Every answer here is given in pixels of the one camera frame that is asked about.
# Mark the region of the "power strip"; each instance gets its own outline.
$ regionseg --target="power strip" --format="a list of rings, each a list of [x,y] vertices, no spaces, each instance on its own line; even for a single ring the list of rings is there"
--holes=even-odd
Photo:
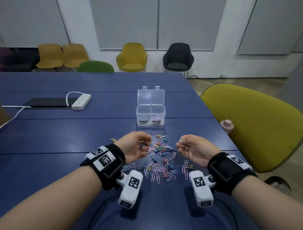
[[[90,94],[82,94],[73,104],[73,110],[82,110],[87,105],[87,103],[91,100]]]

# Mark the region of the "black wrist strap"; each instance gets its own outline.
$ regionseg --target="black wrist strap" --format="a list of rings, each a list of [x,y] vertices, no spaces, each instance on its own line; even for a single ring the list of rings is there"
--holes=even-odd
[[[125,163],[125,155],[115,144],[106,145],[105,147],[108,150],[103,151],[91,160],[84,160],[80,166],[90,166],[100,178],[104,190],[110,190],[116,185],[116,180],[121,174],[120,170]],[[95,154],[98,150],[101,152],[101,147],[91,153]],[[97,164],[102,167],[101,171],[96,167]]]
[[[208,163],[207,169],[217,182],[215,190],[231,195],[233,189],[246,176],[257,176],[250,169],[243,170],[240,166],[229,159],[227,153],[220,152]]]

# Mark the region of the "person's left hand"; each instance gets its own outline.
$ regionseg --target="person's left hand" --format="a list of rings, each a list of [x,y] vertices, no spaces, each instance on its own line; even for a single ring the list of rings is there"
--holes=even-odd
[[[115,142],[125,155],[125,164],[130,164],[137,159],[146,157],[147,150],[151,145],[152,136],[145,132],[131,132]]]

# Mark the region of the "white cable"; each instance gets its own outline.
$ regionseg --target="white cable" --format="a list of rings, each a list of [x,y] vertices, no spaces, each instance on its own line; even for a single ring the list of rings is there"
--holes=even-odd
[[[82,92],[77,92],[77,91],[71,91],[71,92],[69,92],[69,93],[66,95],[66,98],[65,98],[65,101],[66,101],[66,105],[67,105],[67,107],[69,107],[69,105],[68,105],[68,100],[67,100],[67,96],[68,96],[70,93],[80,93],[80,94],[85,94],[85,93],[82,93]]]
[[[22,108],[22,109],[20,109],[18,112],[17,112],[17,114],[11,119],[11,120],[13,120],[13,119],[15,119],[17,116],[18,116],[18,114],[23,110],[23,109],[25,109],[25,108],[30,108],[30,106],[10,106],[10,105],[7,105],[7,106],[2,106],[2,107],[13,107],[13,108]],[[10,122],[11,120],[9,120],[9,121],[7,121],[7,122],[5,122],[3,125],[1,125],[0,126],[0,129],[3,127],[3,126],[5,126],[8,122]]]

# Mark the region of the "wooden floor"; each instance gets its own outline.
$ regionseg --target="wooden floor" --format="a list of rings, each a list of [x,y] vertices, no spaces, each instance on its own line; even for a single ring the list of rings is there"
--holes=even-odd
[[[218,80],[188,80],[197,94],[200,96],[208,87],[215,84],[232,84],[256,90],[267,95],[275,97],[280,87],[286,79],[218,79]],[[270,176],[280,176],[284,178],[291,186],[291,196],[297,201],[303,203],[303,146],[276,170],[270,173],[258,174],[262,180]]]

